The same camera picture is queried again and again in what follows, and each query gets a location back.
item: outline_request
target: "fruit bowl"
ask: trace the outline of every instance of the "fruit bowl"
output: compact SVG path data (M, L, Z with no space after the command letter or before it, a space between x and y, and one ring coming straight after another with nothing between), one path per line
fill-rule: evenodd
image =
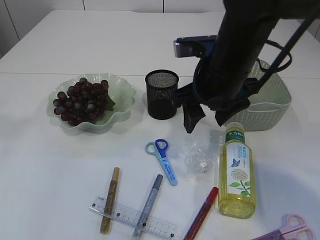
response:
M102 80L107 80L109 84L108 94L112 101L115 102L113 111L106 110L103 118L99 119L95 123L82 122L77 126L69 125L66 121L62 121L59 115L54 113L55 106L53 101L57 98L59 92L67 92L70 86L75 85L80 78L86 78L88 82L100 83ZM62 126L68 129L80 129L83 131L89 129L102 129L115 122L124 121L130 114L130 107L133 105L133 97L136 94L135 88L127 82L124 78L109 74L109 73L97 73L97 74L83 74L68 81L61 83L56 89L54 89L48 97L48 105L46 108L46 114L49 117L59 118Z

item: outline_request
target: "gold marker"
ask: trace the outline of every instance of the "gold marker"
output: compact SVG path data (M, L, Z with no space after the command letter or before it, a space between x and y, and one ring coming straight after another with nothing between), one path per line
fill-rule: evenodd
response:
M104 213L105 214L112 215L112 208L113 208L114 202L115 202L117 184L118 184L118 179L119 179L119 171L120 171L120 168L118 168L118 167L115 167L113 170L112 180L110 182L108 196L106 198L106 202L105 202L105 206L104 206ZM110 220L111 219L106 216L102 217L102 222L101 222L101 227L100 227L100 232L102 234L106 234L109 232Z

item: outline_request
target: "bottle cap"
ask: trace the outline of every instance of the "bottle cap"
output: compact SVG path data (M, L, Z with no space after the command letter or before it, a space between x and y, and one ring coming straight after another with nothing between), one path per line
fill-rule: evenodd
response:
M112 180L116 180L118 182L118 180L119 180L119 171L120 171L120 168L118 168L118 167L115 167L113 169Z
M226 131L228 132L228 130L231 128L239 128L243 132L245 131L244 126L242 126L242 124L240 122L236 122L236 121L228 123L226 126Z
M158 176L156 176L156 179L154 181L154 184L153 184L152 188L159 190L163 177L164 176L162 176L161 174L158 174Z

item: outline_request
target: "grape leaf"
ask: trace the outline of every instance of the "grape leaf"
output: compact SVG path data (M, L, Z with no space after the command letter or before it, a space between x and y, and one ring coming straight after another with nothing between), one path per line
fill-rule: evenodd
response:
M233 183L231 183L229 186L230 186L230 187L233 187L233 188L237 188L237 187L240 186L240 183L238 183L238 182L233 182Z
M240 194L241 194L242 196L248 196L248 195L249 195L249 192L248 192L248 191L242 191Z
M108 96L107 102L104 104L104 110L113 111L113 106L116 105L114 101Z

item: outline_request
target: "pen holder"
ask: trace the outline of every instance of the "pen holder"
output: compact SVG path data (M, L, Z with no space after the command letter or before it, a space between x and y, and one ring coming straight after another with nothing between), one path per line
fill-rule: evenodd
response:
M158 120L172 118L176 112L175 90L179 77L169 70L155 70L145 77L148 114Z

